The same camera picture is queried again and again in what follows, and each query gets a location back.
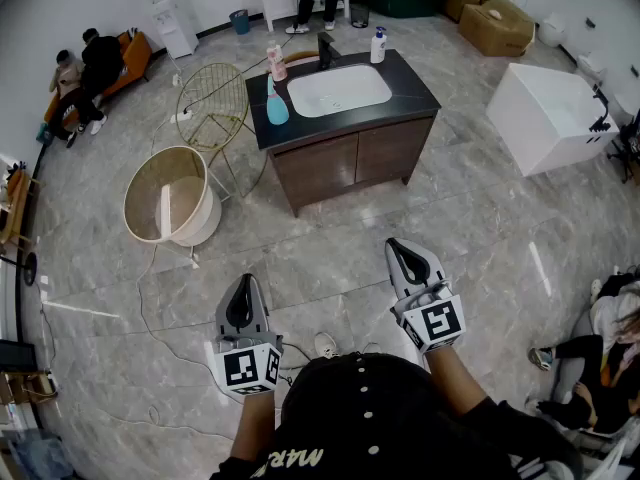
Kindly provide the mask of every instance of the orange sofa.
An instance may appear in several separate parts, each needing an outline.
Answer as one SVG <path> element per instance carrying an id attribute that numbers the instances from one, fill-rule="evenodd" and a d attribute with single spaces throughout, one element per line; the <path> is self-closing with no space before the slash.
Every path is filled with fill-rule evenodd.
<path id="1" fill-rule="evenodd" d="M 147 77 L 144 75 L 144 72 L 147 69 L 147 64 L 149 64 L 149 59 L 151 58 L 151 47 L 147 42 L 147 38 L 144 37 L 144 34 L 142 32 L 138 32 L 133 37 L 133 40 L 131 40 L 129 39 L 129 34 L 125 32 L 118 36 L 118 41 L 120 41 L 122 60 L 124 60 L 127 71 L 125 74 L 120 75 L 115 84 L 107 88 L 107 90 L 102 93 L 102 96 L 104 98 L 112 95 L 113 93 L 122 89 L 125 85 L 129 85 L 130 83 L 135 82 L 142 77 L 144 77 L 145 80 L 147 79 Z M 51 103 L 49 104 L 47 112 L 44 115 L 45 123 L 51 121 L 53 113 L 56 111 L 56 108 L 58 108 L 59 103 L 60 96 L 58 96 L 58 93 L 56 92 L 55 96 L 51 100 Z M 69 112 L 69 114 L 64 118 L 62 124 L 65 128 L 67 128 L 78 121 L 78 119 L 78 111 L 74 109 Z"/>

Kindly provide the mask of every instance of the black countertop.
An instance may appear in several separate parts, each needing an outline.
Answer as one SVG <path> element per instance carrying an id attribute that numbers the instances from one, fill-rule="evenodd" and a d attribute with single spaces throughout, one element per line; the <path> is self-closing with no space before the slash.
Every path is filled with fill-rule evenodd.
<path id="1" fill-rule="evenodd" d="M 331 136 L 335 132 L 347 134 L 363 127 L 374 128 L 431 117 L 438 112 L 440 104 L 436 98 L 396 50 L 387 50 L 384 61 L 379 64 L 370 64 L 369 57 L 369 52 L 343 55 L 335 61 L 335 67 L 353 64 L 373 66 L 391 89 L 389 101 L 326 116 L 302 117 L 293 107 L 287 84 L 294 78 L 316 73 L 318 63 L 309 62 L 287 68 L 287 78 L 275 84 L 277 93 L 289 109 L 289 120 L 279 126 L 271 124 L 267 118 L 268 75 L 249 78 L 246 81 L 247 92 L 258 147 L 269 149 L 315 136 Z"/>

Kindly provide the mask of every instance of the black stand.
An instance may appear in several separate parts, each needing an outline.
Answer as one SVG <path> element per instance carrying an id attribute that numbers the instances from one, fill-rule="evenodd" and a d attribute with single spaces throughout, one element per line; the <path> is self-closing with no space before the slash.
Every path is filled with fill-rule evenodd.
<path id="1" fill-rule="evenodd" d="M 38 259 L 36 255 L 32 252 L 27 254 L 27 259 L 24 262 L 24 265 L 18 265 L 15 261 L 10 260 L 9 258 L 5 258 L 4 256 L 0 256 L 0 260 L 13 265 L 14 267 L 20 267 L 23 270 L 23 278 L 24 282 L 27 286 L 31 286 L 33 282 L 36 280 L 36 272 L 38 271 Z"/>

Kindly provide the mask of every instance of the bathroom vanity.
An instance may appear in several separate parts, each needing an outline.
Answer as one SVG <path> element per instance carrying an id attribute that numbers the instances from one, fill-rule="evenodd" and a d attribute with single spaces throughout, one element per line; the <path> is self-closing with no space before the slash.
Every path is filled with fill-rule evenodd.
<path id="1" fill-rule="evenodd" d="M 320 73 L 310 62 L 288 68 L 276 83 L 290 116 L 279 126 L 267 118 L 267 75 L 246 81 L 258 147 L 267 150 L 296 216 L 302 206 L 351 190 L 394 179 L 408 184 L 440 109 L 396 50 L 380 64 L 370 64 L 368 52 L 344 55 Z M 327 92 L 327 83 L 337 89 Z"/>

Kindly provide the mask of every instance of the sneaker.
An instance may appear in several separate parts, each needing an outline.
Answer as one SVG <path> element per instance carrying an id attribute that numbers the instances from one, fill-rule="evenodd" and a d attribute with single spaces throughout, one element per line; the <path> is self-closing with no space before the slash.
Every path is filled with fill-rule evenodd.
<path id="1" fill-rule="evenodd" d="M 529 361 L 532 364 L 540 368 L 543 372 L 548 372 L 551 369 L 551 363 L 553 363 L 553 356 L 551 350 L 548 348 L 532 348 L 527 354 Z"/>
<path id="2" fill-rule="evenodd" d="M 598 295 L 602 290 L 602 281 L 600 279 L 594 279 L 591 283 L 591 305 L 593 306 L 598 300 Z"/>
<path id="3" fill-rule="evenodd" d="M 71 132 L 71 135 L 69 135 L 69 137 L 67 137 L 67 149 L 69 149 L 71 146 L 73 146 L 73 143 L 76 141 L 76 136 L 78 134 L 76 132 Z"/>
<path id="4" fill-rule="evenodd" d="M 306 34 L 309 30 L 311 30 L 309 25 L 305 23 L 304 25 L 291 25 L 285 29 L 285 32 L 287 34 Z"/>
<path id="5" fill-rule="evenodd" d="M 538 404 L 541 402 L 539 398 L 527 397 L 524 402 L 524 410 L 527 414 L 531 416 L 538 416 L 540 414 L 540 409 L 538 409 Z"/>
<path id="6" fill-rule="evenodd" d="M 326 332 L 319 332 L 315 337 L 316 354 L 318 357 L 338 357 L 338 346 L 331 336 Z"/>
<path id="7" fill-rule="evenodd" d="M 382 354 L 382 348 L 377 343 L 369 343 L 364 350 L 363 354 Z"/>
<path id="8" fill-rule="evenodd" d="M 100 128 L 102 128 L 102 125 L 106 122 L 107 114 L 105 114 L 104 117 L 100 119 L 100 121 L 94 121 L 93 126 L 91 127 L 91 135 L 95 135 L 96 133 L 98 133 L 100 131 Z"/>

